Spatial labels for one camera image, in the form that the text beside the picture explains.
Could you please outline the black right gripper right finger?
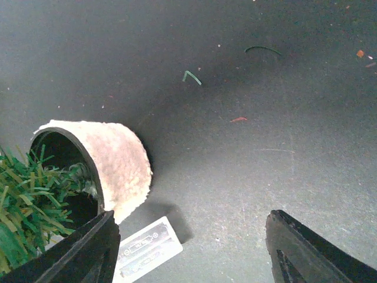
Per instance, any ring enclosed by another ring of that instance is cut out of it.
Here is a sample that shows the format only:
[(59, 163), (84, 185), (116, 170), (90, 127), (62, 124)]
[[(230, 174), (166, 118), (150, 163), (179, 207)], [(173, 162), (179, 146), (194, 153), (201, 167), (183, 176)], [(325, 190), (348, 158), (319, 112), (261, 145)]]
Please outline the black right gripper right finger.
[(376, 282), (376, 269), (355, 259), (284, 212), (266, 219), (275, 282)]

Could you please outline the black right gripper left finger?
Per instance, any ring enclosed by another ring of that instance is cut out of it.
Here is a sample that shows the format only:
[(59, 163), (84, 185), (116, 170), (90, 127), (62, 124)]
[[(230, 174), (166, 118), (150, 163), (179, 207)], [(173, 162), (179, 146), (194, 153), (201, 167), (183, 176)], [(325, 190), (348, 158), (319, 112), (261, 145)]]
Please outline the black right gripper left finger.
[(1, 282), (112, 282), (120, 239), (114, 211), (105, 211)]

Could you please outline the clear battery box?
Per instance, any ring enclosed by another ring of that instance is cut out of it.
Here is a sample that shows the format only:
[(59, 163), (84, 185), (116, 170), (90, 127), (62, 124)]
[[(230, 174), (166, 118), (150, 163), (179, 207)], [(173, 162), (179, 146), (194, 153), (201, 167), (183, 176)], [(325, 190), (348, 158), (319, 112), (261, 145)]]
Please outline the clear battery box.
[(113, 282), (134, 282), (182, 250), (172, 225), (163, 216), (120, 242)]

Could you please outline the small green christmas tree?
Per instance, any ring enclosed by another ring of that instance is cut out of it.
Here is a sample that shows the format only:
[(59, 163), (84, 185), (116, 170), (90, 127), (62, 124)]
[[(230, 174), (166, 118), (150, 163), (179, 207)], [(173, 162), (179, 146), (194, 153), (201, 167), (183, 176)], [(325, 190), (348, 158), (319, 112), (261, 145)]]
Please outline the small green christmas tree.
[(1, 151), (1, 275), (42, 255), (98, 214), (97, 191), (81, 156), (47, 144), (17, 158)]

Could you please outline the white tree pot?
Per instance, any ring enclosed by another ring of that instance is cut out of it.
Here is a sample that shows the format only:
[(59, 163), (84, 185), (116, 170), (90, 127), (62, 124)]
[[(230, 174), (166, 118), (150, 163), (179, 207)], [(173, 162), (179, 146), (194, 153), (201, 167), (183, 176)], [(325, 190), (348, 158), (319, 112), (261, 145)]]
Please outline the white tree pot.
[(98, 209), (113, 211), (116, 224), (145, 202), (152, 170), (147, 152), (128, 127), (120, 123), (51, 120), (34, 131), (67, 137), (83, 155), (97, 182)]

